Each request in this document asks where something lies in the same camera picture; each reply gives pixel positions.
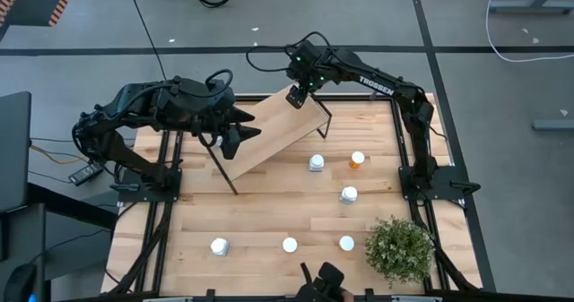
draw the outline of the concrete floor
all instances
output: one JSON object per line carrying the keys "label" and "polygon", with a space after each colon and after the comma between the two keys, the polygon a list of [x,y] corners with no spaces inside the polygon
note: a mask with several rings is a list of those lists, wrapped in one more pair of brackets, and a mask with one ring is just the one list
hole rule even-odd
{"label": "concrete floor", "polygon": [[[487,46],[487,1],[422,0],[434,45]],[[312,30],[322,31],[334,44],[422,46],[412,0],[231,0],[213,10],[197,0],[138,3],[158,47],[282,45]],[[502,46],[534,46],[534,38],[536,45],[572,46],[573,30],[574,15],[491,17],[492,37]],[[0,42],[0,49],[96,47],[149,47],[132,0],[71,0],[55,28],[12,26]],[[372,52],[361,57],[435,91],[423,53]],[[287,64],[281,54],[254,59],[268,67]],[[530,127],[535,118],[574,115],[574,59],[510,64],[493,54],[441,54],[438,60],[469,176],[483,186],[475,200],[497,290],[574,297],[574,189],[569,177],[574,135],[541,134]],[[282,73],[253,70],[242,54],[164,55],[161,61],[169,77],[198,80],[230,68],[236,92],[274,92],[289,82]],[[0,56],[0,76],[0,94],[32,92],[32,136],[69,139],[80,112],[110,101],[127,83],[159,80],[161,73],[154,56]],[[344,84],[329,85],[325,91],[366,90]],[[572,114],[564,117],[561,109]],[[69,143],[41,145],[74,151]],[[54,168],[35,153],[30,159],[31,170],[55,177],[80,167]],[[101,177],[75,188],[30,179],[81,199],[105,191],[110,182]],[[76,279],[55,281],[55,300],[93,296],[102,277],[103,265]]]}

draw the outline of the white bottle cap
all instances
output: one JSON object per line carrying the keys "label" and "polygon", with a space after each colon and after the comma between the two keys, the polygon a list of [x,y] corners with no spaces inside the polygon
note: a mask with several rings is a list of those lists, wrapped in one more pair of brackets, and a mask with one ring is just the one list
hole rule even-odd
{"label": "white bottle cap", "polygon": [[355,201],[357,199],[357,189],[354,186],[347,186],[343,189],[343,196],[349,200]]}
{"label": "white bottle cap", "polygon": [[217,136],[217,140],[215,140],[215,146],[220,147],[222,146],[223,138],[221,135]]}
{"label": "white bottle cap", "polygon": [[361,164],[365,161],[365,154],[359,151],[353,152],[351,155],[351,160],[357,164]]}
{"label": "white bottle cap", "polygon": [[297,240],[295,238],[287,237],[283,241],[283,250],[285,253],[293,253],[297,250]]}
{"label": "white bottle cap", "polygon": [[225,248],[227,245],[227,240],[223,238],[217,238],[212,242],[212,251],[216,255],[221,255],[225,253]]}
{"label": "white bottle cap", "polygon": [[323,157],[319,154],[315,154],[311,157],[311,164],[314,166],[322,166],[324,162]]}
{"label": "white bottle cap", "polygon": [[341,240],[339,240],[339,246],[345,252],[350,252],[355,247],[355,241],[352,240],[350,236],[343,236]]}

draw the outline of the wooden table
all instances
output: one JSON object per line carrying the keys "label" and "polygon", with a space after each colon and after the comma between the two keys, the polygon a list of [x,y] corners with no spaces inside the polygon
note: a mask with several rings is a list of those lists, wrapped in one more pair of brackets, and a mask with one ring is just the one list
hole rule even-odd
{"label": "wooden table", "polygon": [[[325,104],[333,113],[328,137],[324,140],[311,133],[239,177],[234,181],[237,196],[197,139],[185,136],[182,192],[171,217],[162,296],[204,296],[207,289],[215,289],[217,296],[294,295],[304,283],[300,263],[305,262],[315,276],[325,261],[344,272],[344,287],[355,294],[364,294],[365,288],[373,288],[378,295],[423,293],[421,283],[389,288],[365,261],[364,241],[376,218],[411,219],[397,173],[400,158],[390,103]],[[253,103],[239,106],[248,111]],[[432,126],[441,133],[437,115]],[[135,151],[156,160],[160,139],[161,134],[143,128]],[[432,154],[440,165],[448,165],[445,141],[434,134],[430,139]],[[349,168],[353,151],[367,157],[356,170]],[[311,173],[309,158],[317,153],[324,156],[325,169]],[[353,205],[338,201],[345,186],[359,191]],[[466,278],[481,287],[463,211],[438,201],[434,211],[444,250]],[[138,203],[117,224],[108,262],[115,277],[121,278],[140,252],[147,212],[148,204]],[[351,252],[338,247],[344,235],[355,240]],[[226,257],[211,253],[210,244],[217,237],[230,241]],[[282,250],[286,237],[299,242],[293,254]],[[153,265],[154,258],[148,263],[146,288],[151,287]],[[436,267],[432,282],[439,287]],[[102,291],[114,285],[106,277]]]}

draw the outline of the potted plant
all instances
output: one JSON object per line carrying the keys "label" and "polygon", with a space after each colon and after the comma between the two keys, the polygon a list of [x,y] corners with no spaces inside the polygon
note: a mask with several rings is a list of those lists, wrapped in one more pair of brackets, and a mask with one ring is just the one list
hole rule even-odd
{"label": "potted plant", "polygon": [[393,282],[422,282],[431,270],[434,252],[431,235],[409,220],[379,220],[371,227],[373,234],[365,243],[367,262],[385,275],[389,287]]}

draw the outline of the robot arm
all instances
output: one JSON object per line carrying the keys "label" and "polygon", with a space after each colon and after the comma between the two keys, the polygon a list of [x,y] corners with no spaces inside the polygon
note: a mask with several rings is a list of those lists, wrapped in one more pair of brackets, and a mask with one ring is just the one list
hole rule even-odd
{"label": "robot arm", "polygon": [[[228,73],[228,81],[214,79],[220,73]],[[122,126],[150,126],[155,131],[190,132],[206,147],[213,146],[221,136],[223,157],[231,160],[241,142],[261,133],[241,125],[255,118],[233,106],[231,80],[231,71],[221,70],[205,83],[176,76],[165,82],[128,84],[108,105],[96,105],[90,114],[81,113],[72,130],[74,143],[93,161],[113,160],[142,175],[150,184],[169,186],[168,168],[131,151],[116,130]],[[212,141],[208,143],[203,134],[210,134]]]}
{"label": "robot arm", "polygon": [[421,192],[432,188],[432,175],[437,169],[437,161],[429,148],[429,127],[434,107],[421,87],[364,64],[352,51],[330,47],[319,49],[308,40],[302,41],[290,58],[287,76],[298,85],[291,88],[287,100],[295,108],[300,108],[309,93],[319,90],[327,82],[358,82],[393,98],[400,107],[404,127],[413,143],[413,185]]}

